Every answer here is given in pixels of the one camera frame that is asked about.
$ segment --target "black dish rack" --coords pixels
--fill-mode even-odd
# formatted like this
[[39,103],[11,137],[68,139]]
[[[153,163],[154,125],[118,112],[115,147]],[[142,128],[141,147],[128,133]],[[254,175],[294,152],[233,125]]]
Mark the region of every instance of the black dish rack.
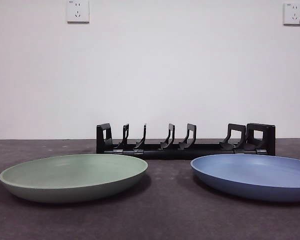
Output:
[[[100,124],[96,126],[96,153],[162,160],[191,160],[214,154],[276,155],[276,127],[274,125],[248,123],[245,126],[229,123],[227,136],[219,143],[196,143],[197,126],[190,123],[187,124],[185,138],[179,143],[174,143],[175,129],[175,125],[170,123],[165,141],[146,143],[147,125],[145,124],[143,138],[135,144],[130,144],[128,143],[129,124],[126,124],[122,130],[122,141],[113,144],[110,124]],[[192,138],[189,138],[190,131],[193,132]],[[241,138],[236,144],[229,143],[232,131],[241,132]],[[255,131],[263,133],[262,139],[255,138]]]

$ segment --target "dark tabletop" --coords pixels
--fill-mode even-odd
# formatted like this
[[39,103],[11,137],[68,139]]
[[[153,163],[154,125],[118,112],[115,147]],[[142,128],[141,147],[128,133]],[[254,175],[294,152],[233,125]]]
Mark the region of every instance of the dark tabletop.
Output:
[[[300,138],[277,139],[277,156],[300,159]],[[95,152],[94,140],[0,140],[0,172],[33,159]],[[0,240],[300,240],[300,203],[248,200],[193,176],[189,160],[148,160],[142,180],[75,204],[22,200],[0,184]]]

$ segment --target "plate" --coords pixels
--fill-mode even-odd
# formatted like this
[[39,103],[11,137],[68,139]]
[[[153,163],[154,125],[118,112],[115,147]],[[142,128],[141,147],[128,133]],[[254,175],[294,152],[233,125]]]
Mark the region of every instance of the plate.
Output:
[[136,184],[148,164],[112,154],[77,154],[27,161],[4,170],[0,181],[22,199],[75,203],[104,198]]
[[207,185],[228,194],[272,202],[300,202],[300,160],[267,155],[220,154],[191,161]]

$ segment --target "plate rim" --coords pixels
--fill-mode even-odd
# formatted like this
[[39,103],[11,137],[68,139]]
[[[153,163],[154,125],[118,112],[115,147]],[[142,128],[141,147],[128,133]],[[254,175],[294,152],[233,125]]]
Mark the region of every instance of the plate rim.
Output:
[[46,159],[54,159],[54,158],[60,158],[60,157],[69,157],[69,156],[86,156],[86,155],[94,155],[94,156],[116,156],[116,157],[122,157],[123,155],[118,155],[118,154],[100,154],[100,153],[83,153],[83,154],[69,154],[69,155],[59,155],[59,156],[51,156],[51,157],[44,157],[44,158],[38,158],[38,159],[34,159],[34,160],[30,160],[30,161],[25,161],[25,162],[21,162],[18,163],[16,165],[10,166],[7,169],[3,170],[0,173],[0,181],[3,184],[6,184],[8,186],[11,187],[17,187],[17,188],[24,188],[24,189],[36,189],[36,190],[62,190],[62,189],[79,189],[79,188],[89,188],[89,187],[96,187],[96,186],[101,186],[101,185],[105,185],[105,184],[112,184],[112,183],[116,183],[116,182],[120,182],[123,180],[127,180],[130,178],[134,178],[140,174],[143,174],[149,167],[148,163],[138,157],[135,156],[128,156],[128,155],[124,155],[127,158],[133,158],[133,159],[137,159],[138,161],[144,163],[144,169],[142,171],[140,171],[137,174],[131,175],[129,177],[124,177],[115,181],[108,181],[108,182],[103,182],[103,183],[99,183],[99,184],[86,184],[86,185],[75,185],[75,186],[67,186],[67,187],[41,187],[41,186],[30,186],[30,185],[24,185],[24,184],[18,184],[18,183],[13,183],[10,181],[7,181],[4,179],[3,174],[6,173],[7,171],[9,171],[12,168],[15,168],[16,166],[19,165],[23,165],[23,164],[27,164],[30,162],[36,162],[36,161],[40,161],[40,160],[46,160]]
[[[211,155],[206,155],[206,156],[200,156],[200,157],[197,157],[197,158],[193,159],[190,162],[190,165],[191,165],[191,167],[192,167],[193,170],[196,170],[196,171],[198,171],[201,174],[204,174],[204,175],[207,175],[207,176],[210,176],[210,177],[214,177],[216,179],[233,182],[233,183],[246,184],[246,185],[257,186],[257,187],[267,187],[267,188],[300,189],[300,186],[275,186],[275,185],[254,184],[254,183],[243,182],[243,181],[234,181],[234,180],[231,180],[231,179],[221,178],[221,177],[218,177],[218,176],[214,176],[214,175],[208,174],[206,172],[203,172],[202,170],[199,170],[198,168],[196,168],[193,165],[194,161],[197,161],[198,159],[203,159],[205,157],[211,157],[211,156],[235,156],[235,155],[237,155],[237,154],[211,154]],[[300,159],[296,159],[296,158],[292,158],[292,157],[284,157],[284,156],[270,156],[270,155],[256,155],[256,154],[241,154],[241,155],[258,156],[258,158],[259,157],[271,157],[271,158],[281,158],[281,159],[289,159],[289,160],[294,160],[294,161],[300,161]]]

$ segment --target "electrical socket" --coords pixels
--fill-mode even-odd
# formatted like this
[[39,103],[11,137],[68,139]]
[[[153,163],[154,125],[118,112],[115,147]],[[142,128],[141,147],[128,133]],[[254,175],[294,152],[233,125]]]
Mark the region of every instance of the electrical socket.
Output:
[[286,2],[283,5],[283,24],[300,26],[300,2]]
[[89,0],[67,0],[66,18],[68,23],[89,23]]

